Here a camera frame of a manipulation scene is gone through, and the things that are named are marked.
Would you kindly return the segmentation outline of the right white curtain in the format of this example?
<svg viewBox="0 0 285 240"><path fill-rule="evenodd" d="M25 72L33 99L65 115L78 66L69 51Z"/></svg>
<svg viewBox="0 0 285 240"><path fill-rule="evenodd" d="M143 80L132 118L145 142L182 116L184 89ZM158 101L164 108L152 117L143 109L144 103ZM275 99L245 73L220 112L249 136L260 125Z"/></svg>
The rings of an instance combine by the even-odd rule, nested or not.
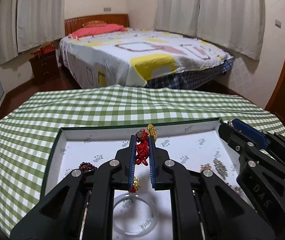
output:
<svg viewBox="0 0 285 240"><path fill-rule="evenodd" d="M259 60L265 0L158 0L154 28L199 37Z"/></svg>

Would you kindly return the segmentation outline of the red knot gold charm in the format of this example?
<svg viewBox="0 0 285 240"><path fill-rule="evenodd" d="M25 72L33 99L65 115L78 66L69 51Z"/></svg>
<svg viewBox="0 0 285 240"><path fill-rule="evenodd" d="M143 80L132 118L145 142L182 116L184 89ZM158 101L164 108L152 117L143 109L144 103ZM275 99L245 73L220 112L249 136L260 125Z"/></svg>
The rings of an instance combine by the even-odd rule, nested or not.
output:
<svg viewBox="0 0 285 240"><path fill-rule="evenodd" d="M130 193L136 193L140 187L140 180L134 175L136 165L148 165L147 159L150 156L149 150L149 134L145 129L139 130L135 135L134 157L131 165Z"/></svg>

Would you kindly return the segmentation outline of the silver rhinestone brooch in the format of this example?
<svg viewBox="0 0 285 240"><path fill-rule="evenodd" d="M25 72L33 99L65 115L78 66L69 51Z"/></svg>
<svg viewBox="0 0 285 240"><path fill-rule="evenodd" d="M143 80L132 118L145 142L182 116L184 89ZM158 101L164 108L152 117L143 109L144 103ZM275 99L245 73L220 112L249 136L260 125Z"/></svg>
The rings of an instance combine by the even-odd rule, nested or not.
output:
<svg viewBox="0 0 285 240"><path fill-rule="evenodd" d="M217 158L213 159L213 163L217 173L223 178L223 180L226 180L226 178L228 177L228 171L225 164Z"/></svg>

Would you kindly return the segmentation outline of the green white checkered tablecloth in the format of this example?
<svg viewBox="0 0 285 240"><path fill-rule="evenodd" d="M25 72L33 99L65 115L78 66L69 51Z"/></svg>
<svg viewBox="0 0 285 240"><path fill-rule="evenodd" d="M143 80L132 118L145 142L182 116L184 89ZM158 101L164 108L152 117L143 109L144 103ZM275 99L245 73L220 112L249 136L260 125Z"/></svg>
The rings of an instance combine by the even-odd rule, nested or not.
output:
<svg viewBox="0 0 285 240"><path fill-rule="evenodd" d="M45 167L62 127L145 125L235 118L285 136L270 112L237 95L119 85L34 94L0 120L0 231L14 226L40 199Z"/></svg>

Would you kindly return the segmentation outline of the red cord gold ingot charm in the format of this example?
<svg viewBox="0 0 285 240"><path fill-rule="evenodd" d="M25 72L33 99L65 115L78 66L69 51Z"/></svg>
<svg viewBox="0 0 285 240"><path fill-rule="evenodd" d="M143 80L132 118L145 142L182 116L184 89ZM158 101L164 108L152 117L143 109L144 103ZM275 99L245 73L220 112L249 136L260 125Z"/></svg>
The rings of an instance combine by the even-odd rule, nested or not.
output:
<svg viewBox="0 0 285 240"><path fill-rule="evenodd" d="M157 141L157 131L153 124L148 124L147 134L149 137L153 137L154 141Z"/></svg>

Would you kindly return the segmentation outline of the red pillow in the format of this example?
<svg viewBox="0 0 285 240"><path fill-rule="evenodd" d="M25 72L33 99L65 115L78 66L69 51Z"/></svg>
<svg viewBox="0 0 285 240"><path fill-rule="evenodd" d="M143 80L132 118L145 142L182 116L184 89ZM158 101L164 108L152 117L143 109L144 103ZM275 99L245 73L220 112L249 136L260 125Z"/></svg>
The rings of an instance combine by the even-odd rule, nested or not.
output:
<svg viewBox="0 0 285 240"><path fill-rule="evenodd" d="M113 33L117 31L127 31L127 29L123 25L106 24L104 26L86 27L78 29L71 34L68 34L68 37L76 39L86 36L95 36L95 35Z"/></svg>

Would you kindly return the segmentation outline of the wall switch plate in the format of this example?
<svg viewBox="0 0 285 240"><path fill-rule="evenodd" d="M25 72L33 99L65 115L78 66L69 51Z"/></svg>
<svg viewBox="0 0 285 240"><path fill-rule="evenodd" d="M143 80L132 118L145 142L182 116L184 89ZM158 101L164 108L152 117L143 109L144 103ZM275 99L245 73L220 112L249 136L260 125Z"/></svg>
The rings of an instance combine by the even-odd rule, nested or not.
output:
<svg viewBox="0 0 285 240"><path fill-rule="evenodd" d="M281 29L281 22L277 19L275 19L275 26Z"/></svg>

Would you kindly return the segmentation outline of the white curtain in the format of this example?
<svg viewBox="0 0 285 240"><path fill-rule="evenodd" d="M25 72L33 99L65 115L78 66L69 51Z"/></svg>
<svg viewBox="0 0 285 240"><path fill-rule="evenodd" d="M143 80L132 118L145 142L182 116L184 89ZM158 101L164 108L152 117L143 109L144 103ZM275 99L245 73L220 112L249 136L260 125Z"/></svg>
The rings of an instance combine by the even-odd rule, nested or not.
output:
<svg viewBox="0 0 285 240"><path fill-rule="evenodd" d="M65 0L0 0L0 64L64 36Z"/></svg>
<svg viewBox="0 0 285 240"><path fill-rule="evenodd" d="M158 0L154 28L199 37L259 60L265 0Z"/></svg>

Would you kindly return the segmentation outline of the left white curtain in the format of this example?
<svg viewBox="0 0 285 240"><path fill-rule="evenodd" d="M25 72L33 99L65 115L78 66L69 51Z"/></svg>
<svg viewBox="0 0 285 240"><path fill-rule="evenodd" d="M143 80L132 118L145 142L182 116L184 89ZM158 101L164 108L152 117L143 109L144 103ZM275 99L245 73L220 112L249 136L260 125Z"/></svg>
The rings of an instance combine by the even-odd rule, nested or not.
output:
<svg viewBox="0 0 285 240"><path fill-rule="evenodd" d="M0 0L0 64L64 36L65 0Z"/></svg>

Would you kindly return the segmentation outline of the dark wooden nightstand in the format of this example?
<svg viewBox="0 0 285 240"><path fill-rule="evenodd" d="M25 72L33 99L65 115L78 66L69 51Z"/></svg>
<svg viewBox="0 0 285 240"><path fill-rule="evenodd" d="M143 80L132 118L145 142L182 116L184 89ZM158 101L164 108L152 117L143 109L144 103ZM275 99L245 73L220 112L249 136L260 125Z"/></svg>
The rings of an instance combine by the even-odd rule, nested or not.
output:
<svg viewBox="0 0 285 240"><path fill-rule="evenodd" d="M55 50L34 56L29 62L36 83L45 83L60 77Z"/></svg>

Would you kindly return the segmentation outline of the red boxes on nightstand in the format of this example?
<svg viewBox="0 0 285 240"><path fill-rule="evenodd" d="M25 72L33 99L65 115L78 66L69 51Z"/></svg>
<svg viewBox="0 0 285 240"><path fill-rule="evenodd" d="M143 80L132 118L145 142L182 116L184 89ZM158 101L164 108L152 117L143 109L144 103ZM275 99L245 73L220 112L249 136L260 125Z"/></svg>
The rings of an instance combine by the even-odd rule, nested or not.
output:
<svg viewBox="0 0 285 240"><path fill-rule="evenodd" d="M33 56L42 56L47 53L51 53L52 51L56 50L55 42L54 41L48 41L44 42L39 49L31 52L30 54Z"/></svg>

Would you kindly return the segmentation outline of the green jewelry box tray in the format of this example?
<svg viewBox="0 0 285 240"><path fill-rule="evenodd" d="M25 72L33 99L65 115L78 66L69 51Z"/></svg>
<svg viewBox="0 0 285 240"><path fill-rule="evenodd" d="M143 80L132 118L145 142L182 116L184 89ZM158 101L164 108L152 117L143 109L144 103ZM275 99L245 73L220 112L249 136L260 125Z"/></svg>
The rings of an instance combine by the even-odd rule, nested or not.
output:
<svg viewBox="0 0 285 240"><path fill-rule="evenodd" d="M156 124L156 146L186 169L213 171L242 199L245 193L236 181L239 156L219 137L220 118ZM46 165L41 196L47 195L81 163L94 167L114 159L124 151L125 186L139 182L136 193L114 193L114 239L172 239L170 192L152 188L149 163L135 164L136 135L146 125L107 128L61 128Z"/></svg>

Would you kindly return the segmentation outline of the pale jade bangle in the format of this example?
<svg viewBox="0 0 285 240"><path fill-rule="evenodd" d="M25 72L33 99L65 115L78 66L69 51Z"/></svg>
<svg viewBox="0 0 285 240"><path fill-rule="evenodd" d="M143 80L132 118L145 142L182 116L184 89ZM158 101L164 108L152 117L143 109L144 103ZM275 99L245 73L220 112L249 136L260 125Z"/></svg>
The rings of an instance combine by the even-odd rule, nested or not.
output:
<svg viewBox="0 0 285 240"><path fill-rule="evenodd" d="M159 211L146 195L124 193L114 199L113 231L125 237L143 237L158 224Z"/></svg>

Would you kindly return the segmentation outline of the orange embroidered pillow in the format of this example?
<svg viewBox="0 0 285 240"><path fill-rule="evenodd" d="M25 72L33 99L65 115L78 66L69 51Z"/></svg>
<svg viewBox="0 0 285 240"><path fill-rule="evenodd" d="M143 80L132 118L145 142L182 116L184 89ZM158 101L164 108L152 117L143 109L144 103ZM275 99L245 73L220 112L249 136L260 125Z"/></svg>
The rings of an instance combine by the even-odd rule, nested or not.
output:
<svg viewBox="0 0 285 240"><path fill-rule="evenodd" d="M82 24L83 28L94 28L94 27L103 27L106 26L107 23L104 21L88 21Z"/></svg>

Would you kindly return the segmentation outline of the wooden headboard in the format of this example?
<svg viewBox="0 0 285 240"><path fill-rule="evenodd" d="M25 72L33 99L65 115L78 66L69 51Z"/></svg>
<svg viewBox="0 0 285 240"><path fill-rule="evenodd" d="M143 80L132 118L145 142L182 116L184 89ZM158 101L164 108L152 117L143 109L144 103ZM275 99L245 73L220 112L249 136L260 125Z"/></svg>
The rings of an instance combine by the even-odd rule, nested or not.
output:
<svg viewBox="0 0 285 240"><path fill-rule="evenodd" d="M87 22L105 22L107 24L119 24L124 27L130 27L129 17L127 14L102 14L81 16L64 20L65 36L82 28Z"/></svg>

